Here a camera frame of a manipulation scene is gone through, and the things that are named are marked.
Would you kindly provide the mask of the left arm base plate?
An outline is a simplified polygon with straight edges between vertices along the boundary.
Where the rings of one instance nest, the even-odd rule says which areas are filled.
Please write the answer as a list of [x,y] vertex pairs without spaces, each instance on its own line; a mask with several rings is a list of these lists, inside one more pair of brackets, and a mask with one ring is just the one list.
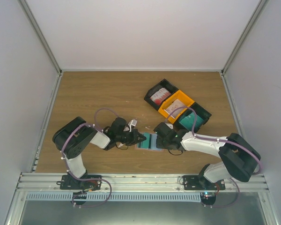
[[91,181],[80,181],[73,178],[71,175],[63,175],[60,181],[56,184],[61,190],[84,190],[84,191],[95,191],[101,188],[101,175],[87,175],[83,177],[84,179],[91,179]]

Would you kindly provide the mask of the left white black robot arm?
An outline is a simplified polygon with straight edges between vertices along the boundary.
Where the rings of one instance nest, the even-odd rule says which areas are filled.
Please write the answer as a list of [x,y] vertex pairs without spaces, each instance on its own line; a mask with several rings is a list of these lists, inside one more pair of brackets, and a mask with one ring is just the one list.
[[136,120],[127,122],[117,117],[109,127],[99,130],[83,118],[76,117],[58,130],[53,135],[52,141],[61,152],[61,159],[66,163],[71,184],[76,189],[83,189],[87,185],[87,170],[81,153],[89,144],[110,150],[118,143],[129,147],[145,141],[146,136],[135,128],[136,124]]

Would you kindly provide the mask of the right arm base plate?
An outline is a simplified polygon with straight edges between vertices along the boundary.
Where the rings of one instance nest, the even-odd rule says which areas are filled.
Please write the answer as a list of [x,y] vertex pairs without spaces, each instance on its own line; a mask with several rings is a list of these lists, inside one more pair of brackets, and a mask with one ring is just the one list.
[[199,181],[198,175],[183,175],[179,180],[179,184],[183,186],[184,190],[191,191],[217,191],[217,190],[225,190],[225,182],[224,180],[219,180],[216,183],[210,183],[209,181],[205,184]]

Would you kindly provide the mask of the white red card orange bin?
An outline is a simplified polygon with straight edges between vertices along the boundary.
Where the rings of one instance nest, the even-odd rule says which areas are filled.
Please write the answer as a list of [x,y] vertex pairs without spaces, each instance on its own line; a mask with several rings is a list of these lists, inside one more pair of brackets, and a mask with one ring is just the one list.
[[179,99],[176,99],[165,109],[165,112],[171,114],[172,118],[176,118],[184,108],[185,108],[185,104],[181,102]]

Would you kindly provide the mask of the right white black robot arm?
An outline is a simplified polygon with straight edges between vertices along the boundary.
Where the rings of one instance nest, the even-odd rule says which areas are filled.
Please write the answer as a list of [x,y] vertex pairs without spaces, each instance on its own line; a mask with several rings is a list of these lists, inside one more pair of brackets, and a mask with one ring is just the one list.
[[234,178],[248,182],[252,175],[258,174],[261,167],[260,154],[239,134],[227,137],[199,135],[193,131],[175,131],[167,123],[161,122],[155,127],[156,145],[167,150],[197,151],[221,159],[217,164],[205,165],[198,175],[198,185],[204,190],[218,181]]

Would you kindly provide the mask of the teal credit card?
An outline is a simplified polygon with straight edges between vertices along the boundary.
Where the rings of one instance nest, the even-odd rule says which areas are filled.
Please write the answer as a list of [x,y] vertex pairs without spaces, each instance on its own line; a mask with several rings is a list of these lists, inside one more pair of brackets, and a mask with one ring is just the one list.
[[150,149],[151,148],[151,138],[152,138],[152,134],[151,133],[143,133],[146,136],[146,140],[143,142],[140,142],[137,144],[137,147],[140,149]]

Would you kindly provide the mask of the pink clear card holder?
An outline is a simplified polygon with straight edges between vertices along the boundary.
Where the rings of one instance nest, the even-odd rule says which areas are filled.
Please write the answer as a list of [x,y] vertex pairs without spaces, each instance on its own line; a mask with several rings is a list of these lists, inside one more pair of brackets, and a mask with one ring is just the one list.
[[142,133],[146,140],[135,145],[135,149],[137,150],[150,150],[156,152],[162,152],[163,149],[157,147],[157,134],[156,133]]

